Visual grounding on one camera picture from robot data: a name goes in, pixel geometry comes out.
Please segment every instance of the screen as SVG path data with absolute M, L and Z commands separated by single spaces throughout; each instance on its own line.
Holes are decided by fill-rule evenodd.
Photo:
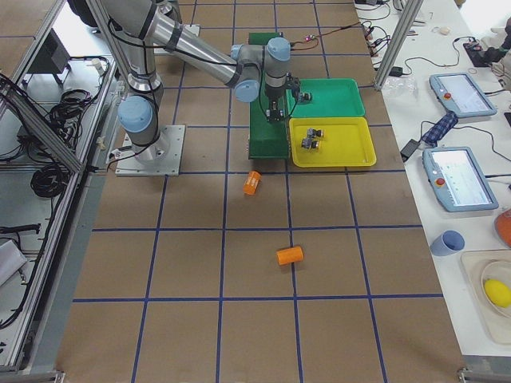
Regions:
M 431 152 L 441 169 L 446 186 L 453 196 L 454 206 L 485 205 L 489 199 L 477 169 L 466 150 Z
M 467 76 L 442 76 L 439 77 L 452 100 L 463 113 L 485 112 L 490 110 L 477 88 L 469 81 Z

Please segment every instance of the blue cup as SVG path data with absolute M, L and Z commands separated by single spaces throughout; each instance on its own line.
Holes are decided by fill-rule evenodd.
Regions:
M 454 230 L 444 231 L 433 243 L 430 249 L 433 255 L 444 256 L 457 253 L 465 247 L 463 236 Z

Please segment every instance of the white plate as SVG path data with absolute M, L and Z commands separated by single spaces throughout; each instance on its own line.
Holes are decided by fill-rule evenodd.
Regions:
M 507 287 L 511 287 L 511 262 L 509 261 L 494 261 L 489 263 L 481 273 L 481 288 L 482 293 L 485 296 L 488 303 L 496 310 L 500 315 L 511 319 L 511 305 L 506 308 L 497 306 L 489 300 L 488 295 L 485 292 L 485 281 L 488 279 L 496 279 L 501 281 Z

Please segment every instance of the yellow tray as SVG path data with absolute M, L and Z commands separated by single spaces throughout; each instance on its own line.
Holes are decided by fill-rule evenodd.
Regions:
M 309 128 L 321 129 L 317 149 L 302 148 Z M 376 164 L 373 141 L 363 117 L 291 118 L 291 153 L 301 168 L 371 166 Z

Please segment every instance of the yellow ball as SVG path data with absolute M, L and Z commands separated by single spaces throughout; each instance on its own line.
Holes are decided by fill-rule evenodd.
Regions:
M 494 305 L 504 308 L 511 305 L 511 290 L 504 283 L 488 279 L 484 287 L 486 296 Z

